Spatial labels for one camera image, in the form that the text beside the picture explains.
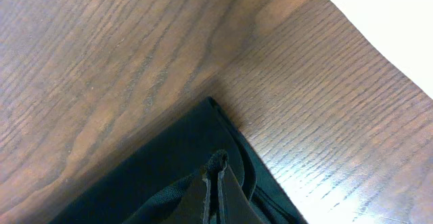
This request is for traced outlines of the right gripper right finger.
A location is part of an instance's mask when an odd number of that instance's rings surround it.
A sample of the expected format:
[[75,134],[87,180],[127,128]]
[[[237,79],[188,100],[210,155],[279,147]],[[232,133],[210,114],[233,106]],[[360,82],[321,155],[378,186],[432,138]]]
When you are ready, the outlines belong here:
[[218,173],[217,195],[217,223],[263,224],[250,206],[230,166]]

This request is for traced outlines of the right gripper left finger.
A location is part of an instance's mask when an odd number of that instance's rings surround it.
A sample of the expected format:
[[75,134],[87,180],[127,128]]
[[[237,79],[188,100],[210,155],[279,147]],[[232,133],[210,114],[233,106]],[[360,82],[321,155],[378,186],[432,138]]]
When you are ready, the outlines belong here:
[[162,224],[207,224],[210,220],[211,180],[201,168],[178,206]]

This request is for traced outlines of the black t-shirt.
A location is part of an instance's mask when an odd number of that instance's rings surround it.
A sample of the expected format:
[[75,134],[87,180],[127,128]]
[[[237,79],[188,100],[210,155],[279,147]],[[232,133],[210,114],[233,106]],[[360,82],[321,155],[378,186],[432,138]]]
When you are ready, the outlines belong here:
[[226,166],[263,223],[304,223],[258,154],[211,97],[93,184],[54,222],[162,223],[204,168],[212,184],[209,223],[217,223],[217,178]]

